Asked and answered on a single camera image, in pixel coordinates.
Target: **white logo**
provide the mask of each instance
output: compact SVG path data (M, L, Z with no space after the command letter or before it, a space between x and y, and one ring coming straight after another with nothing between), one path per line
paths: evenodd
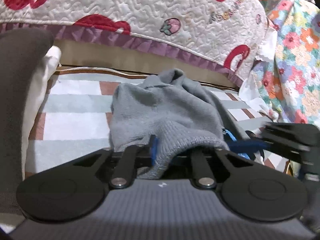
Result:
M159 186L159 187L166 187L167 185L168 185L168 184L166 184L166 183L164 183L164 182L163 182L163 183L158 184L158 186Z

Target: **gray knit fabric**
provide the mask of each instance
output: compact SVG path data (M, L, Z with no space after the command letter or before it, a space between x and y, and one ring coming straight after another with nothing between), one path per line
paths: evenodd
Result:
M115 151L159 139L155 165L139 176L159 179L174 156L196 147L222 147L222 121L214 95L183 71L172 69L152 75L143 84L120 84L113 96L110 124Z

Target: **black device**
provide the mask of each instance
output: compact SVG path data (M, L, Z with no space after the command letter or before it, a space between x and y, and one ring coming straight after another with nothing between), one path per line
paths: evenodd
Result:
M101 149L23 181L16 196L27 219L10 237L316 237L311 229L318 226L320 131L315 126L270 123L261 138L230 145L237 152L263 146L301 163L300 180L231 151L203 147L176 156L160 180L136 179L140 168L152 166L155 139L121 153Z

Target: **beige bed side panel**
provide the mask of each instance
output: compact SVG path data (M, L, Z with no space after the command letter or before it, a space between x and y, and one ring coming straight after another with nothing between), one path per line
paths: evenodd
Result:
M62 51L60 61L62 65L107 67L151 74L158 74L166 69L179 68L190 79L236 87L224 74L194 67L176 59L120 47L70 40L56 40L55 45Z

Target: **floral dress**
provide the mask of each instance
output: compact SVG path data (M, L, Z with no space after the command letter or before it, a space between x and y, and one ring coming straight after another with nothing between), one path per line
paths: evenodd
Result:
M253 69L269 116L319 127L320 10L305 0L260 2L278 32L274 62L260 62Z

